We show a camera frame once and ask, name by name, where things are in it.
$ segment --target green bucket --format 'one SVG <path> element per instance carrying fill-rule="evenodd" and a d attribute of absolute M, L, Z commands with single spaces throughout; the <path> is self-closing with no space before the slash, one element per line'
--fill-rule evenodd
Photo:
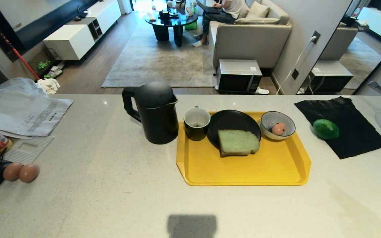
<path fill-rule="evenodd" d="M 194 22 L 192 24 L 186 25 L 185 30 L 196 30 L 198 29 L 198 22 Z"/>

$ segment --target mirror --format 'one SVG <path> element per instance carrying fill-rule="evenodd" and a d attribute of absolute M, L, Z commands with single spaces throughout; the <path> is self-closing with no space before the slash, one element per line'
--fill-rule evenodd
<path fill-rule="evenodd" d="M 353 0 L 298 94 L 351 95 L 381 62 L 381 0 Z"/>

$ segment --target black kettle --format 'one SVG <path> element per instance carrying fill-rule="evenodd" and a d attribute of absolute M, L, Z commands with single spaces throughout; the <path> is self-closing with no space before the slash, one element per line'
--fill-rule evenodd
<path fill-rule="evenodd" d="M 177 98 L 170 86 L 152 82 L 140 87 L 126 87 L 122 96 L 127 114 L 142 123 L 145 137 L 150 142 L 166 144 L 177 137 Z M 138 111 L 133 110 L 132 97 Z"/>

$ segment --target power outlet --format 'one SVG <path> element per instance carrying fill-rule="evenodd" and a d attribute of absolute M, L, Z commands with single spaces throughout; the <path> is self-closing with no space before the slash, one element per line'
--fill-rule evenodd
<path fill-rule="evenodd" d="M 293 73 L 292 73 L 292 77 L 293 77 L 293 79 L 296 80 L 296 78 L 298 77 L 298 75 L 299 75 L 299 72 L 295 69 L 295 70 L 293 71 Z"/>
<path fill-rule="evenodd" d="M 317 43 L 317 41 L 318 41 L 318 38 L 320 38 L 321 34 L 320 34 L 318 31 L 314 31 L 314 34 L 313 34 L 313 36 L 315 36 L 315 37 L 316 37 L 316 39 L 315 39 L 315 40 L 313 40 L 313 43 L 315 44 L 315 43 Z"/>

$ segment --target sofa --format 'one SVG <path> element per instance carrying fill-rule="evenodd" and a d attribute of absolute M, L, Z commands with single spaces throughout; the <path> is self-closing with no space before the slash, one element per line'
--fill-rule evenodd
<path fill-rule="evenodd" d="M 242 0 L 248 7 L 257 1 L 269 6 L 267 18 L 277 18 L 277 24 L 224 24 L 210 22 L 208 42 L 213 66 L 219 59 L 255 59 L 261 69 L 273 69 L 292 30 L 289 15 L 270 0 Z"/>
<path fill-rule="evenodd" d="M 338 27 L 318 60 L 339 61 L 358 33 L 357 28 Z"/>

